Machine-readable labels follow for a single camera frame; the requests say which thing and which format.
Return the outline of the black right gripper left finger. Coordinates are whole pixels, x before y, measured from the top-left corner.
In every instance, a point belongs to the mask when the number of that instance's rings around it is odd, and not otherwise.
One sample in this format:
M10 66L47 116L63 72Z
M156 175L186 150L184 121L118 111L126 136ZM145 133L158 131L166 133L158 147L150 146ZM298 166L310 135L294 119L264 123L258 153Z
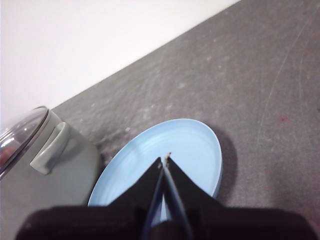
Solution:
M157 213L156 190L163 172L157 158L107 206L55 206L30 214L17 240L138 240Z

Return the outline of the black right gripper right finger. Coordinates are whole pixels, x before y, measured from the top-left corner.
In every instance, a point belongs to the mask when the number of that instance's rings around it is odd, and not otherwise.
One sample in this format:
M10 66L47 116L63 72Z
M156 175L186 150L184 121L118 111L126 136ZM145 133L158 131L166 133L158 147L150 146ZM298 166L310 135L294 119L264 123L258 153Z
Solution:
M172 240L311 240L313 229L300 214L274 208L227 207L199 188L170 158L163 167Z

